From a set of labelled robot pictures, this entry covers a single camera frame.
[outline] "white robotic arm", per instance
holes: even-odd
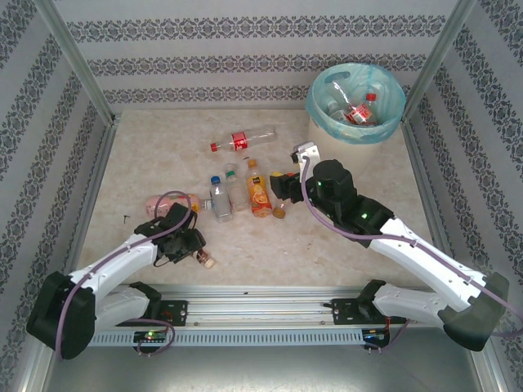
[[[420,292],[380,283],[382,286],[373,294],[373,306],[385,316],[399,316],[442,327],[460,345],[470,350],[482,350],[504,308],[470,283],[473,281],[487,287],[506,300],[508,281],[500,274],[486,277],[457,262],[418,237],[381,203],[358,195],[350,172],[338,161],[321,162],[314,143],[296,146],[292,157],[300,165],[299,180],[300,183],[305,181],[307,198],[333,221],[336,229],[364,237],[373,236],[372,240],[355,241],[391,258],[434,290]],[[271,186],[278,197],[290,197],[295,203],[303,200],[302,190],[293,184],[296,179],[297,175],[294,178],[271,177]],[[410,239],[413,245],[380,238],[384,234]],[[467,279],[458,276],[422,247],[464,273]]]
[[[29,316],[27,331],[53,349],[61,336],[62,357],[71,359],[87,347],[96,332],[129,319],[158,319],[161,294],[152,287],[138,282],[122,292],[110,293],[124,279],[163,256],[177,263],[202,249],[202,234],[189,228],[195,219],[195,212],[175,203],[165,217],[138,226],[125,243],[97,262],[67,276],[59,272],[49,275]],[[62,313],[65,319],[58,334]]]

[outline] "damask pattern border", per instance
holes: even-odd
[[[180,87],[104,90],[110,104],[305,100],[309,86]]]
[[[2,347],[0,358],[0,390],[9,390],[9,385],[15,375],[16,364],[25,341],[25,324],[31,312],[32,305],[36,301],[38,290],[47,274],[49,261],[52,257],[56,239],[60,227],[65,219],[65,213],[71,199],[74,184],[78,177],[83,156],[87,150],[92,129],[98,114],[92,103],[89,103],[79,128],[76,141],[71,150],[66,169],[56,192],[55,202],[51,207],[45,230],[42,233],[42,241],[34,255],[31,272],[25,281],[23,293],[20,296],[16,308],[16,316],[11,321],[11,329],[7,333],[7,343]]]
[[[31,0],[13,0],[6,5],[0,17],[0,69],[9,61],[36,12]]]
[[[9,279],[9,271],[18,256],[21,240],[34,213],[40,192],[51,169],[61,137],[69,121],[74,104],[78,99],[82,85],[75,73],[69,76],[62,96],[58,101],[55,113],[47,126],[45,135],[34,157],[28,179],[23,185],[20,197],[13,207],[11,219],[7,222],[5,234],[0,243],[0,294],[4,292],[4,285]]]
[[[523,66],[523,12],[519,4],[514,0],[481,0],[480,3],[503,41],[513,51],[517,64]]]
[[[11,111],[2,123],[0,132],[0,182],[3,181],[3,173],[9,168],[9,162],[13,154],[18,150],[21,137],[26,132],[29,120],[34,115],[44,89],[54,73],[56,64],[61,58],[62,51],[58,43],[49,35],[42,49],[34,61],[31,71],[24,80],[20,94],[16,96],[15,103],[11,105]]]
[[[492,122],[498,127],[498,133],[510,153],[511,160],[516,163],[516,169],[523,180],[523,124],[512,109],[512,103],[503,92],[503,87],[494,76],[485,55],[472,37],[468,27],[463,26],[454,40],[454,48],[471,80],[480,94],[483,105]]]
[[[441,135],[440,124],[437,122],[434,111],[426,96],[420,101],[418,110],[427,129],[429,141],[431,142],[441,175],[452,200],[454,212],[459,221],[459,227],[467,244],[468,253],[472,258],[474,267],[483,273],[487,273],[493,269],[490,264],[489,255],[485,250],[481,234],[477,230],[477,225],[471,208],[468,205],[467,197],[463,191],[461,181],[456,174],[456,167],[452,162],[450,152]]]
[[[443,225],[443,230],[445,232],[445,239],[447,240],[447,243],[449,244],[450,251],[452,252],[452,257],[455,257],[454,253],[454,247],[452,246],[452,241],[450,240],[449,231],[447,229],[447,224],[445,223],[445,218],[443,216],[443,211],[441,210],[440,202],[437,198],[436,188],[434,188],[434,185],[432,184],[431,179],[431,173],[428,170],[427,162],[425,162],[425,156],[423,155],[421,145],[419,144],[418,136],[416,135],[415,127],[412,122],[412,119],[409,119],[410,129],[412,130],[412,135],[414,136],[414,141],[416,142],[416,147],[419,152],[419,156],[422,159],[423,168],[425,169],[425,173],[427,174],[428,184],[431,187],[432,197],[434,198],[434,203],[436,204],[436,208],[438,209],[438,214],[440,215],[441,224]]]
[[[101,76],[323,71],[348,62],[381,65],[390,71],[419,71],[423,54],[191,56],[89,60]]]
[[[514,223],[516,218],[505,201],[505,194],[499,188],[496,174],[490,166],[481,140],[476,134],[446,67],[441,66],[438,69],[434,76],[434,83],[440,91],[447,113],[456,128],[456,135],[461,140],[464,153],[476,175],[478,186],[483,193],[485,204],[490,210],[498,236],[503,240],[508,260],[512,263],[514,273],[519,277],[519,284],[523,285],[523,233],[519,230],[519,225]]]
[[[435,37],[438,16],[261,16],[89,20],[67,26],[78,43],[210,38]]]

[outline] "patterned wallpaper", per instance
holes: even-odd
[[[115,112],[301,108],[322,70],[371,62],[412,85],[456,0],[57,0]]]
[[[479,1],[410,119],[455,257],[511,284],[523,304],[523,0]],[[520,327],[505,314],[500,329]],[[521,339],[493,338],[510,390]]]
[[[44,277],[64,270],[105,126],[34,4],[0,5],[0,391]]]

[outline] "water bottle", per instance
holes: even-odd
[[[339,104],[340,108],[345,112],[346,119],[354,125],[374,126],[377,125],[376,117],[372,110],[367,106],[366,102],[358,102],[357,97],[348,96],[344,91],[343,87],[337,80],[333,80],[330,83],[326,83],[326,90],[329,92],[332,98]],[[333,104],[329,102],[328,111],[333,110]]]
[[[214,176],[211,178],[210,194],[212,209],[214,210],[218,222],[223,223],[232,220],[229,195],[227,194],[226,186],[220,182],[220,177]]]
[[[265,125],[263,127],[246,129],[245,131],[224,136],[220,141],[211,143],[211,151],[213,153],[219,149],[238,151],[273,140],[276,140],[275,127],[273,125]]]
[[[247,192],[245,191],[244,182],[236,176],[236,165],[228,163],[226,169],[226,187],[229,194],[232,211],[240,212],[248,209]]]

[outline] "small round object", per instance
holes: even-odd
[[[275,207],[274,210],[272,210],[272,215],[275,217],[275,218],[278,218],[278,219],[284,219],[285,218],[285,210],[283,208],[280,208],[280,207]]]

